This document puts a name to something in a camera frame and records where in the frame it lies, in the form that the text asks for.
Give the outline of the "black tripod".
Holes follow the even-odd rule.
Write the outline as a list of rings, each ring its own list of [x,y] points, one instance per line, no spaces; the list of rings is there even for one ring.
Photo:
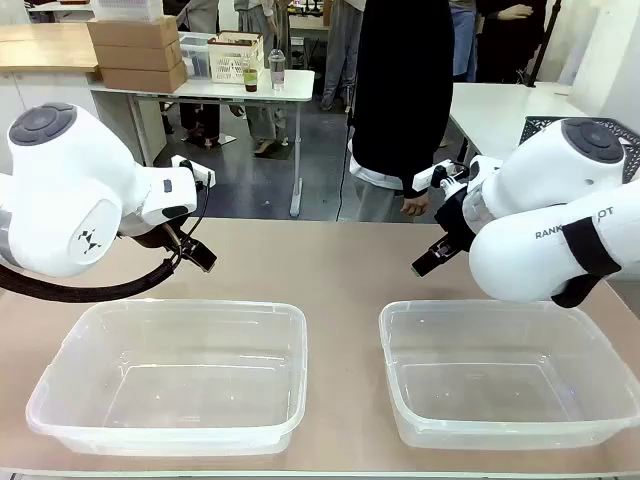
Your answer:
[[[534,0],[528,20],[525,52],[530,54],[527,64],[518,71],[518,83],[533,87],[547,52],[562,0]]]

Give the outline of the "white cabinet with wooden top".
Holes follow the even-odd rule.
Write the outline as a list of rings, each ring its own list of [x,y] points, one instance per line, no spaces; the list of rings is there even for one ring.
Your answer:
[[[0,173],[11,171],[6,134],[26,110],[65,102],[89,111],[150,165],[166,146],[159,104],[102,88],[83,23],[0,26]]]

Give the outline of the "large white table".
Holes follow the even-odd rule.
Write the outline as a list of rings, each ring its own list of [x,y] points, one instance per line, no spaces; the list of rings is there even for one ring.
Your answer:
[[[569,86],[552,82],[533,87],[456,83],[450,119],[464,137],[459,159],[468,163],[477,154],[505,158],[519,145],[528,116],[582,116],[569,93]]]

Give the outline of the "bystander in blue apron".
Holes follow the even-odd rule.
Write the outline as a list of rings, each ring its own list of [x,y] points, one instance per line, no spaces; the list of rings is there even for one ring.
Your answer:
[[[455,82],[476,81],[477,8],[475,0],[449,0],[454,28],[453,74]]]

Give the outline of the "bystander in grey trousers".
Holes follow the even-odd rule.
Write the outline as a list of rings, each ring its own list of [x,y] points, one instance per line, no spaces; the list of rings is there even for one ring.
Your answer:
[[[264,65],[269,67],[269,54],[280,50],[291,65],[290,30],[287,6],[290,0],[234,0],[240,32],[261,33],[264,37]],[[267,157],[286,139],[286,113],[276,107],[252,107],[245,110],[249,132],[254,140],[254,155]]]

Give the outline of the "translucent white crate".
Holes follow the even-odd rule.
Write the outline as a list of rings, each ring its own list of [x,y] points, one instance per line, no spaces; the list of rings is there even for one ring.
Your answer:
[[[164,17],[162,0],[90,0],[97,21],[152,23]]]

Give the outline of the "black plastic mesh basket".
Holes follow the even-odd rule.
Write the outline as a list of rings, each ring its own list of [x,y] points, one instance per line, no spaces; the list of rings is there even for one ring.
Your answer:
[[[531,136],[535,135],[539,131],[543,130],[551,123],[561,120],[561,117],[556,116],[527,116],[519,143],[522,144],[528,140]],[[622,144],[626,160],[623,169],[623,182],[629,183],[632,181],[640,180],[640,134],[630,130],[622,123],[611,118],[603,117],[589,117],[589,120],[594,121],[611,131]]]

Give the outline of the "person's left hand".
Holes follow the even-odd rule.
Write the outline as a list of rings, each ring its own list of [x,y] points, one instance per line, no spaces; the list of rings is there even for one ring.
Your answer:
[[[401,212],[410,217],[420,217],[425,214],[428,204],[429,197],[427,194],[423,194],[415,198],[405,198],[403,200]]]

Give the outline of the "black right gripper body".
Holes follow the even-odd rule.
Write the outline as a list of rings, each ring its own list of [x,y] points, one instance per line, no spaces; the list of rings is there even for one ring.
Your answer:
[[[469,251],[476,237],[465,220],[462,210],[466,196],[466,185],[462,185],[455,193],[447,193],[443,205],[434,216],[445,232],[437,243],[438,248],[443,251]]]

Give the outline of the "clear plastic storage box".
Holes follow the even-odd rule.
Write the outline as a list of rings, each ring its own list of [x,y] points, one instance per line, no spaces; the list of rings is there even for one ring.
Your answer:
[[[179,44],[189,78],[210,79],[211,67],[208,41],[213,34],[180,32]]]

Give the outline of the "white table with metal legs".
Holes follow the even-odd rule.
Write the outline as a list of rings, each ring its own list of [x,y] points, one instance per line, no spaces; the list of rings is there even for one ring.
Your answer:
[[[295,110],[294,173],[289,215],[298,218],[301,210],[303,179],[301,177],[301,107],[313,96],[314,72],[309,70],[286,70],[284,86],[274,90],[268,73],[258,80],[256,92],[246,92],[241,84],[214,83],[204,79],[190,79],[172,93],[118,90],[103,83],[90,83],[92,93],[124,94],[129,111],[133,116],[134,132],[142,147],[142,161],[151,166],[155,157],[147,150],[147,138],[142,127],[140,101],[166,101],[176,103],[202,103],[216,105],[269,107],[291,106]]]

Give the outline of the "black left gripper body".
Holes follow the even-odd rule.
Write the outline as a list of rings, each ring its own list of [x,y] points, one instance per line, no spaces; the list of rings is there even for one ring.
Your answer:
[[[145,248],[164,248],[173,253],[179,251],[191,253],[200,245],[198,240],[193,239],[182,230],[180,222],[167,222],[155,226],[147,233],[133,236],[132,239]]]

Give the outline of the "person in black sweater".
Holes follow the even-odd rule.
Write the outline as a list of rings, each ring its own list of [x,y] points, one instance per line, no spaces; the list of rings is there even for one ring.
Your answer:
[[[349,170],[364,222],[410,223],[413,177],[432,166],[453,94],[448,0],[367,0]]]

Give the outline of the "bystander in grey jeans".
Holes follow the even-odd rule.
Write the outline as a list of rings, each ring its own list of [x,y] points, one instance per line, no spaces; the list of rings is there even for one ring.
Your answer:
[[[353,100],[360,33],[366,0],[332,0],[321,109],[332,108],[339,93],[345,107]]]

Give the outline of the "clear plastic bin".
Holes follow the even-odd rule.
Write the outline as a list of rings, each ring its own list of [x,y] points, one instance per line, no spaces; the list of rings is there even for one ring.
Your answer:
[[[640,380],[579,309],[394,302],[379,332],[398,433],[411,447],[573,449],[640,426]]]
[[[26,420],[82,454],[274,455],[304,416],[307,365],[306,319],[292,305],[101,303],[62,341]]]

